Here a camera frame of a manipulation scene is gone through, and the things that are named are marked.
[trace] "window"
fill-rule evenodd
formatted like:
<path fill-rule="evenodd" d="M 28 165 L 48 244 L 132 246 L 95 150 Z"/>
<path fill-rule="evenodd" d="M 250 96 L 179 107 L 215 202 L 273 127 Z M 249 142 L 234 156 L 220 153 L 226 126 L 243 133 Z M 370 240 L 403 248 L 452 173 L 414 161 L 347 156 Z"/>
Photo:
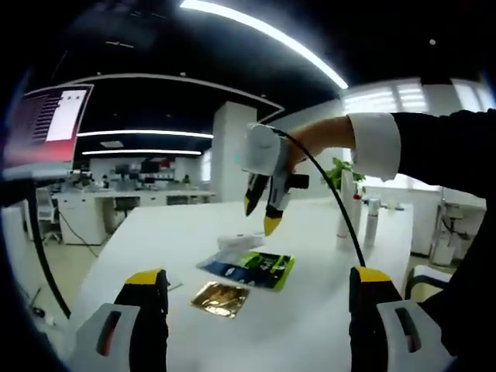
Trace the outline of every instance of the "window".
<path fill-rule="evenodd" d="M 480 112 L 496 107 L 494 97 L 481 83 L 456 79 L 452 82 L 463 109 Z"/>
<path fill-rule="evenodd" d="M 201 157 L 201 182 L 210 182 L 210 173 L 212 168 L 212 150 L 207 150 Z"/>
<path fill-rule="evenodd" d="M 427 112 L 427 102 L 420 82 L 399 84 L 397 87 L 398 97 L 403 112 Z"/>
<path fill-rule="evenodd" d="M 343 97 L 345 114 L 354 112 L 396 112 L 396 103 L 391 87 L 367 89 Z"/>
<path fill-rule="evenodd" d="M 345 115 L 355 112 L 427 112 L 428 110 L 419 79 L 389 81 L 357 92 L 350 90 L 350 93 L 343 96 Z M 351 161 L 349 150 L 344 150 L 343 159 Z M 424 184 L 404 174 L 397 174 L 394 180 L 386 182 L 378 177 L 367 176 L 363 185 L 382 188 L 439 189 L 439 186 Z"/>

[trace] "white bottle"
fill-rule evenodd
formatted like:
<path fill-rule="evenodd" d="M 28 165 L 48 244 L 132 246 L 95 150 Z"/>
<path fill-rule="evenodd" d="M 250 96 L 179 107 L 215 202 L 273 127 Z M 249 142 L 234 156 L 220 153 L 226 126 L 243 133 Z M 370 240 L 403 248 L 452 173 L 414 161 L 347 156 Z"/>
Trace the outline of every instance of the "white bottle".
<path fill-rule="evenodd" d="M 341 173 L 341 202 L 343 202 L 344 208 L 348 212 L 348 217 L 350 217 L 350 220 L 352 219 L 350 209 L 355 188 L 356 187 L 353 182 L 353 173 L 351 173 L 349 170 L 343 170 L 343 172 Z M 336 235 L 338 236 L 338 238 L 345 239 L 348 234 L 348 226 L 344 221 L 343 214 L 340 213 Z"/>
<path fill-rule="evenodd" d="M 379 199 L 369 199 L 367 227 L 365 228 L 365 239 L 363 240 L 364 249 L 370 249 L 374 246 L 375 236 L 377 233 L 377 223 L 379 221 L 380 207 L 381 201 Z"/>
<path fill-rule="evenodd" d="M 362 219 L 362 197 L 358 194 L 353 196 L 351 211 L 351 224 L 355 230 L 355 235 L 358 236 L 358 232 L 360 231 L 360 220 Z"/>

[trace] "potted plant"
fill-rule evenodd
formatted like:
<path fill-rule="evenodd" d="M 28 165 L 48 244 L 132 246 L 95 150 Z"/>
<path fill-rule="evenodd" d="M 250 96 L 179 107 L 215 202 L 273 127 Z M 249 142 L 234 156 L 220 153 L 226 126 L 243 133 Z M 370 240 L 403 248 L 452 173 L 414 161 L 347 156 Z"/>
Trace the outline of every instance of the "potted plant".
<path fill-rule="evenodd" d="M 360 182 L 365 180 L 365 175 L 357 172 L 353 172 L 353 165 L 349 161 L 342 161 L 341 159 L 337 157 L 333 157 L 332 163 L 334 164 L 334 168 L 332 170 L 326 170 L 325 174 L 329 179 L 331 180 L 332 184 L 336 188 L 337 191 L 341 190 L 341 174 L 343 170 L 348 170 L 353 173 L 353 180 L 355 182 Z M 365 191 L 367 190 L 365 186 L 362 186 L 361 188 L 362 194 L 365 194 Z"/>

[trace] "black cable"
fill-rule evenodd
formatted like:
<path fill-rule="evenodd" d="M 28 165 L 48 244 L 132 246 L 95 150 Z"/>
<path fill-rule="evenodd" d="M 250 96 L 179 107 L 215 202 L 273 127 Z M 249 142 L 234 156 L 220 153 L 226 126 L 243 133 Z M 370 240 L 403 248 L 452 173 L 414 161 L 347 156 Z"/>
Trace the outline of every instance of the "black cable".
<path fill-rule="evenodd" d="M 446 221 L 444 220 L 443 217 L 441 217 L 441 222 L 443 223 L 444 227 L 446 227 L 446 230 L 448 230 L 448 233 L 450 234 L 457 234 L 459 237 L 463 238 L 465 236 L 468 236 L 467 232 L 459 232 L 454 229 L 454 222 L 453 222 L 453 228 L 449 227 Z"/>
<path fill-rule="evenodd" d="M 337 193 L 336 188 L 334 187 L 334 184 L 332 184 L 329 177 L 327 177 L 326 172 L 322 169 L 320 164 L 317 162 L 317 160 L 315 160 L 315 158 L 310 154 L 310 152 L 307 149 L 305 149 L 305 147 L 300 143 L 300 141 L 298 141 L 293 136 L 287 134 L 286 132 L 283 132 L 280 129 L 276 129 L 274 127 L 271 127 L 271 128 L 275 133 L 280 134 L 280 135 L 288 138 L 292 143 L 294 143 L 296 145 L 296 147 L 298 149 L 300 149 L 307 156 L 307 158 L 317 167 L 320 174 L 324 178 L 325 182 L 327 183 L 327 185 L 331 189 L 332 193 L 334 194 L 336 201 L 338 202 L 339 209 L 341 209 L 341 213 L 343 214 L 343 218 L 344 218 L 344 221 L 346 223 L 346 226 L 348 226 L 348 230 L 350 231 L 351 240 L 353 241 L 353 245 L 355 247 L 355 252 L 357 254 L 356 256 L 358 257 L 358 261 L 360 262 L 360 266 L 365 267 L 365 259 L 363 258 L 363 254 L 362 254 L 362 251 L 360 249 L 360 244 L 358 243 L 358 239 L 356 238 L 357 235 L 355 233 L 355 230 L 353 229 L 353 225 L 351 224 L 350 217 L 348 216 L 348 212 L 346 211 L 346 208 L 344 207 L 343 202 L 341 201 L 341 198 L 339 197 L 339 194 Z"/>
<path fill-rule="evenodd" d="M 38 211 L 36 206 L 36 185 L 33 183 L 32 187 L 29 188 L 28 193 L 28 209 L 29 209 L 29 220 L 31 224 L 31 231 L 33 232 L 33 241 L 36 248 L 36 253 L 38 254 L 38 259 L 40 260 L 40 265 L 45 274 L 46 282 L 52 290 L 53 296 L 57 300 L 62 312 L 69 319 L 71 316 L 71 310 L 69 310 L 67 304 L 65 303 L 62 294 L 59 291 L 55 279 L 53 279 L 52 271 L 50 270 L 50 265 L 48 264 L 47 256 L 45 255 L 45 250 L 43 249 L 43 242 L 40 235 L 40 226 L 38 225 Z"/>
<path fill-rule="evenodd" d="M 59 216 L 62 217 L 62 219 L 65 221 L 67 227 L 69 228 L 69 230 L 81 241 L 83 242 L 83 244 L 86 246 L 86 248 L 88 248 L 88 250 L 91 252 L 91 254 L 93 256 L 95 256 L 96 258 L 98 258 L 98 254 L 96 254 L 95 252 L 93 252 L 93 250 L 91 249 L 90 245 L 88 243 L 86 243 L 86 241 L 81 238 L 81 236 L 79 236 L 75 231 L 74 229 L 71 227 L 71 225 L 69 225 L 69 222 L 66 220 L 66 218 L 64 217 L 64 215 L 62 213 L 60 213 L 59 211 Z"/>

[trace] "black ceiling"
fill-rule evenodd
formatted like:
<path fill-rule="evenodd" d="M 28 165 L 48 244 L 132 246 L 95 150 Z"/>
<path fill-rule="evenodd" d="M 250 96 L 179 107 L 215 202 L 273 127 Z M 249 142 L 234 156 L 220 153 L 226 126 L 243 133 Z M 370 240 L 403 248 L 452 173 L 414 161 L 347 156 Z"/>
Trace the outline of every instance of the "black ceiling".
<path fill-rule="evenodd" d="M 481 72 L 494 76 L 494 60 L 488 53 L 494 47 L 491 11 L 477 2 L 211 2 L 287 33 L 333 66 L 352 87 L 411 76 L 420 76 L 427 84 L 453 77 L 478 79 Z M 267 96 L 286 113 L 337 96 L 339 89 L 328 77 L 276 40 L 231 19 L 181 9 L 181 3 L 94 3 L 50 52 L 40 56 L 29 89 L 100 74 L 180 76 L 185 72 L 189 78 Z M 214 112 L 227 100 L 255 105 L 259 119 L 274 110 L 253 99 L 196 84 L 100 80 L 95 82 L 81 131 L 160 128 L 210 133 Z M 101 149 L 103 138 L 92 138 L 79 142 L 77 154 Z M 208 146 L 203 139 L 165 140 L 163 136 L 124 140 L 131 148 L 204 150 Z"/>

